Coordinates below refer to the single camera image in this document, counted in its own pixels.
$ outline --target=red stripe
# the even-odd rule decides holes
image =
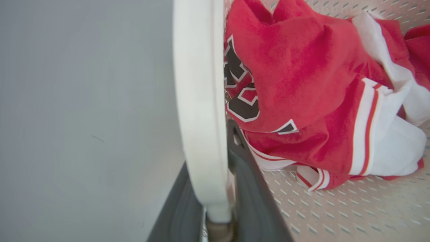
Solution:
[[[312,185],[306,180],[306,179],[304,179],[301,175],[300,175],[300,173],[297,173],[297,177],[304,183],[304,184],[306,184],[308,187],[312,187]]]
[[[318,190],[318,188],[324,183],[324,179],[325,179],[325,176],[324,176],[324,171],[323,170],[321,170],[321,172],[322,172],[322,180],[321,180],[321,183],[314,189],[314,190]]]
[[[378,89],[378,88],[380,88],[382,85],[381,84],[376,84],[373,88],[376,90],[376,89]]]
[[[359,174],[360,176],[362,176],[366,172],[367,166],[369,165],[369,160],[370,160],[370,128],[372,127],[373,116],[375,115],[376,105],[378,103],[378,97],[379,97],[379,93],[376,90],[374,92],[375,92],[375,96],[373,97],[372,108],[370,109],[370,114],[366,125],[365,157],[364,157],[363,169]]]
[[[253,148],[251,148],[251,150],[254,152],[254,154],[256,154],[258,157],[260,157],[260,158],[263,158],[263,159],[265,159],[265,160],[267,160],[267,161],[283,161],[283,160],[285,160],[285,159],[283,159],[283,158],[279,158],[279,159],[270,159],[270,158],[266,158],[266,157],[264,157],[264,156],[261,156],[261,155],[259,155],[257,152],[255,152],[255,150],[253,149]]]

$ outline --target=red garment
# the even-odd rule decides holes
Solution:
[[[405,44],[398,22],[378,22],[392,61],[412,74],[411,62],[420,64],[417,82],[427,87],[430,55],[423,57],[417,48],[410,62],[408,49],[423,48],[413,41],[424,45],[428,29],[427,37],[416,37],[423,31],[415,31]],[[371,174],[380,139],[375,129],[395,88],[366,52],[353,23],[320,15],[302,0],[280,0],[273,15],[259,0],[235,0],[225,55],[225,85],[232,97],[227,111],[263,169],[295,162],[315,168],[298,169],[298,177],[299,170],[303,177],[319,174],[312,189]],[[419,159],[411,157],[416,165]]]

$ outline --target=gray floor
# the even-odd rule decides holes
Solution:
[[[172,1],[0,1],[0,241],[145,241],[184,161]]]

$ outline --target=red and white clothing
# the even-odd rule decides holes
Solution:
[[[309,190],[418,169],[430,119],[430,28],[314,12],[303,0],[235,0],[226,33],[226,104],[261,169],[298,164]]]

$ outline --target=perforated basket wall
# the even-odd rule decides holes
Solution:
[[[225,12],[233,1],[224,0]],[[270,10],[278,0],[262,0]],[[372,11],[400,22],[403,33],[430,23],[430,0],[307,0],[316,12],[346,19]],[[264,172],[293,238],[305,241],[430,241],[430,121],[423,170],[393,181],[369,176],[337,189],[307,192],[295,168]]]

